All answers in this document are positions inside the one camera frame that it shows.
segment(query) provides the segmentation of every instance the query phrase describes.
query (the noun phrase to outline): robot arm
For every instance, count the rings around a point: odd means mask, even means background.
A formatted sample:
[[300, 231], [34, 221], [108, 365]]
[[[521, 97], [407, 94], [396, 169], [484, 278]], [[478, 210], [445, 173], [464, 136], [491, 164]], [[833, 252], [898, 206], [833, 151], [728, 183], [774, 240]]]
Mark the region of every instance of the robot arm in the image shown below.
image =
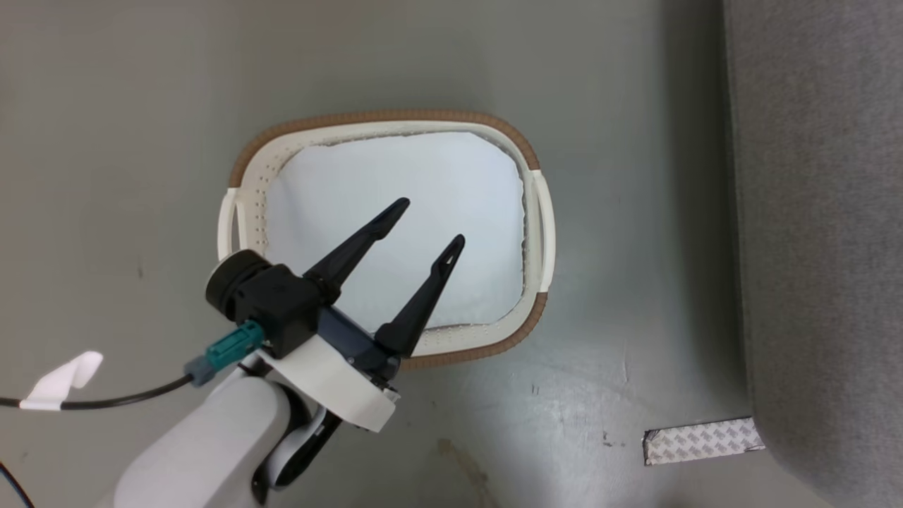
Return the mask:
[[[98, 508], [259, 508], [269, 491], [303, 473], [341, 421], [378, 432], [398, 400], [390, 382], [414, 351], [464, 237], [449, 244], [408, 304], [375, 334], [332, 305], [408, 204], [393, 203], [302, 277], [252, 250], [223, 259], [207, 300], [238, 329], [185, 370], [200, 386], [244, 360], [126, 469]], [[271, 370], [289, 386], [268, 381]], [[313, 400], [314, 411], [300, 394]]]

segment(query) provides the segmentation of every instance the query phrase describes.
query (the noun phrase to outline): black cable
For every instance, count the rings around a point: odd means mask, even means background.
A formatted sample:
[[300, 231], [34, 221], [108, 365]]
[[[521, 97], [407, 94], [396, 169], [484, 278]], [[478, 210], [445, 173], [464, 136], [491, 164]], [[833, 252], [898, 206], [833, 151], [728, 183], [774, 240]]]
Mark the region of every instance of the black cable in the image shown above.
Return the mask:
[[22, 500], [22, 504], [25, 505], [25, 508], [34, 508], [34, 503], [32, 503], [32, 500], [28, 497], [28, 494], [25, 493], [25, 489], [23, 489], [22, 486], [19, 485], [19, 482], [16, 481], [15, 476], [10, 473], [9, 469], [6, 469], [6, 466], [4, 466], [2, 462], [0, 462], [0, 474], [2, 474], [6, 478], [6, 481], [9, 482], [9, 485], [11, 485], [13, 487], [13, 490], [15, 490], [15, 493], [19, 494], [19, 499]]
[[241, 369], [242, 371], [245, 371], [245, 374], [247, 374], [248, 376], [250, 376], [252, 378], [258, 377], [260, 375], [257, 372], [252, 371], [250, 367], [248, 367], [247, 365], [245, 365], [242, 362], [239, 362], [238, 365], [236, 365], [236, 366], [239, 369]]
[[[173, 381], [169, 384], [164, 384], [159, 388], [154, 388], [153, 390], [142, 391], [141, 393], [136, 393], [135, 395], [126, 395], [125, 397], [118, 397], [116, 399], [106, 399], [106, 400], [85, 400], [83, 402], [62, 402], [60, 404], [60, 410], [63, 411], [72, 411], [72, 410], [80, 410], [80, 409], [106, 409], [106, 408], [116, 408], [119, 406], [125, 406], [128, 404], [135, 404], [136, 402], [142, 402], [144, 400], [153, 399], [154, 397], [160, 397], [161, 395], [165, 395], [170, 391], [179, 389], [186, 384], [191, 382], [191, 374], [185, 374], [181, 378]], [[19, 403], [22, 402], [18, 399], [5, 399], [0, 398], [0, 406], [6, 406], [10, 408], [18, 408]]]

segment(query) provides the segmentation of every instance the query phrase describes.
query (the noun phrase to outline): brown basket rim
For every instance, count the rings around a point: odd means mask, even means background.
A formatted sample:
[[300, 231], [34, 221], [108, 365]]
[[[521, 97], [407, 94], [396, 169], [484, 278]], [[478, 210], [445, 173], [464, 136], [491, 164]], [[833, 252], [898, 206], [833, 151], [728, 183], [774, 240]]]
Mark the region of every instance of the brown basket rim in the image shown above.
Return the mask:
[[[245, 171], [254, 155], [267, 143], [280, 136], [321, 127], [405, 120], [466, 122], [493, 127], [514, 142], [517, 149], [520, 150], [521, 154], [523, 154], [526, 159], [526, 165], [531, 171], [539, 170], [539, 159], [536, 158], [536, 153], [533, 151], [533, 147], [530, 146], [530, 143], [526, 140], [526, 137], [501, 118], [496, 118], [485, 113], [450, 109], [383, 109], [304, 118], [284, 122], [268, 128], [245, 145], [245, 148], [238, 154], [235, 165], [232, 167], [232, 174], [229, 177], [229, 187], [240, 187], [241, 181], [245, 177]], [[539, 318], [543, 315], [547, 299], [548, 293], [537, 293], [533, 308], [530, 309], [530, 313], [527, 315], [524, 323], [521, 324], [512, 335], [497, 343], [451, 353], [415, 356], [402, 361], [402, 370], [439, 367], [452, 363], [478, 360], [480, 358], [503, 353], [518, 345], [533, 331], [534, 327], [539, 322]]]

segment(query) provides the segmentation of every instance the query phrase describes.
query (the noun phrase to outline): floor stain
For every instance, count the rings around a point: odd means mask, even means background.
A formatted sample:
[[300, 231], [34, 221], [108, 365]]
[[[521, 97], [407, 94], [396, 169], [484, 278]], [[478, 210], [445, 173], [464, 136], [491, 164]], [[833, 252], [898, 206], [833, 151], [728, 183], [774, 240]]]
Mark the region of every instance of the floor stain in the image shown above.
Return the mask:
[[467, 481], [477, 493], [479, 508], [501, 508], [492, 492], [489, 491], [489, 477], [479, 468], [477, 461], [465, 450], [458, 449], [450, 439], [439, 439], [436, 442], [439, 455], [453, 458], [458, 467], [467, 476]]
[[[617, 444], [618, 444], [617, 442], [609, 441], [609, 433], [607, 430], [602, 430], [602, 445], [603, 446], [605, 446], [607, 448], [614, 448], [615, 445], [617, 445]], [[620, 445], [623, 448], [623, 447], [627, 446], [627, 443], [625, 443], [624, 441], [621, 441]]]

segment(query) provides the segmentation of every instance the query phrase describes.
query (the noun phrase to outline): scuff mark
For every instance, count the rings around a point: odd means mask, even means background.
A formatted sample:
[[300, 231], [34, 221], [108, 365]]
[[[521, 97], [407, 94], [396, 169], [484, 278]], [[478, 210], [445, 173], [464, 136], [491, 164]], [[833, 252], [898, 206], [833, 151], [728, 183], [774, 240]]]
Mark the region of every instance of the scuff mark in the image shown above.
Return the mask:
[[480, 468], [477, 461], [470, 456], [465, 450], [458, 449], [450, 439], [439, 439], [436, 441], [436, 447], [439, 455], [453, 458], [458, 467], [467, 476], [467, 481], [477, 493], [479, 508], [501, 508], [492, 492], [489, 491], [489, 476]]
[[624, 384], [630, 382], [630, 373], [627, 369], [627, 341], [624, 341], [624, 351], [621, 354], [621, 375], [624, 378]]
[[614, 448], [617, 443], [613, 443], [609, 441], [609, 432], [608, 430], [602, 430], [602, 445], [608, 448]]

